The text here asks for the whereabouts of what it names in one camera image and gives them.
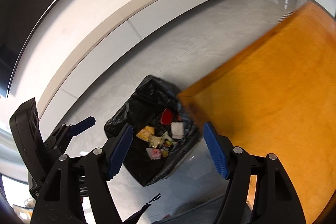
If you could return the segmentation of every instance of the orange table top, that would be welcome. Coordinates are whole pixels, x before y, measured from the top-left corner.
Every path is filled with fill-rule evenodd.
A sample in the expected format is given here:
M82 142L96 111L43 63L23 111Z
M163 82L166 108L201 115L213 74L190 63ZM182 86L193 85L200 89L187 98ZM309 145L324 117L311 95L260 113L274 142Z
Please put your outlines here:
M200 128L275 153L313 223L336 188L334 20L307 3L179 99Z

